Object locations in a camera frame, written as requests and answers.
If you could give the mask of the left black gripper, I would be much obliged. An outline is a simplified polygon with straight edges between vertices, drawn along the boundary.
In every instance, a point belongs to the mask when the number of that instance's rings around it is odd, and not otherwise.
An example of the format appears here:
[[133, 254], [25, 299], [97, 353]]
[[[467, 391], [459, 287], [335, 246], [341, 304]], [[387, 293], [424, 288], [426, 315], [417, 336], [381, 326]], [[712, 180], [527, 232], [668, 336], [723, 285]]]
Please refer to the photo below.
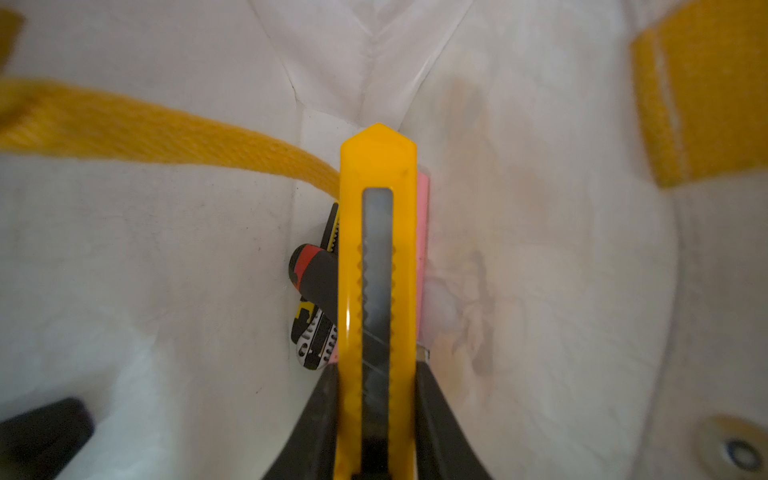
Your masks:
[[95, 432], [85, 403], [65, 398], [1, 422], [1, 477], [54, 479]]

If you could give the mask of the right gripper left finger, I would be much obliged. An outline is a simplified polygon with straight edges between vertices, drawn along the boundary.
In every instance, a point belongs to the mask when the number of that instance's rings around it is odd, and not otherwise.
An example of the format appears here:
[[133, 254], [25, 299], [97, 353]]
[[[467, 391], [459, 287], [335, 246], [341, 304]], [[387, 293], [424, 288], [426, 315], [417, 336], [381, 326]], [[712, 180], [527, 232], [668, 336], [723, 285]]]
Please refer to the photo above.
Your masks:
[[295, 427], [264, 480], [331, 480], [334, 476], [339, 407], [339, 372], [327, 366]]

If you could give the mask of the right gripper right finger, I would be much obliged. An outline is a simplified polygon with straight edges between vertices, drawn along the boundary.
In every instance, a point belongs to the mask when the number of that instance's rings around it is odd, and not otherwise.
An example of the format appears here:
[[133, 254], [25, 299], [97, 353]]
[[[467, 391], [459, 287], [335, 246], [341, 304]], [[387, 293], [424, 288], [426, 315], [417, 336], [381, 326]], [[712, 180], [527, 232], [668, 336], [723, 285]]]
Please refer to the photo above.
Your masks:
[[424, 361], [416, 363], [415, 442], [419, 479], [490, 479]]

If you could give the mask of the white canvas pouch yellow handles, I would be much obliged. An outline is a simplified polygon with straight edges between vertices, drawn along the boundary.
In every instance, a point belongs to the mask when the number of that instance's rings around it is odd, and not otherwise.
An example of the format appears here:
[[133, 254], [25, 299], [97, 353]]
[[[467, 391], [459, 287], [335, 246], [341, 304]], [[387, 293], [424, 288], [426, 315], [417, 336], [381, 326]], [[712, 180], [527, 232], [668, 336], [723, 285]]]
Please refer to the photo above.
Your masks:
[[[4, 77], [145, 100], [331, 166], [385, 124], [431, 180], [422, 344], [496, 479], [704, 479], [767, 423], [763, 1], [5, 1]], [[1, 414], [75, 397], [66, 479], [258, 479], [317, 374], [293, 249], [332, 199], [135, 155], [1, 155]]]

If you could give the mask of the pink utility knife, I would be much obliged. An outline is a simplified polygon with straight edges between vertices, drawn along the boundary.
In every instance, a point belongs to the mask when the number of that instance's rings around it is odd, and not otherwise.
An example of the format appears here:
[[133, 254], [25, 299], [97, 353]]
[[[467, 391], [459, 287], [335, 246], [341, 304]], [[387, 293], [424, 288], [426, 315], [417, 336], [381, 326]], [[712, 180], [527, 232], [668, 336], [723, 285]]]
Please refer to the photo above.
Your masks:
[[417, 202], [417, 356], [425, 357], [425, 347], [421, 339], [421, 320], [423, 311], [423, 288], [424, 288], [424, 275], [425, 265], [427, 257], [427, 243], [428, 243], [428, 211], [429, 211], [429, 188], [430, 179], [425, 174], [420, 172], [418, 174], [418, 202]]

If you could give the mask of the red black utility knife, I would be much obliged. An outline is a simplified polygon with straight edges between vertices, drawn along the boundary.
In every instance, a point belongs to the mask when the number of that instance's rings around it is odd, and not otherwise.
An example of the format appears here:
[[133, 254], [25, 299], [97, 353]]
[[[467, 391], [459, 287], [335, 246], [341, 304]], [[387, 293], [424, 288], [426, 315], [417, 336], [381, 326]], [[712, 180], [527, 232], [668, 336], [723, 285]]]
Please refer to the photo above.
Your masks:
[[299, 293], [338, 324], [338, 256], [311, 244], [291, 255], [288, 274]]

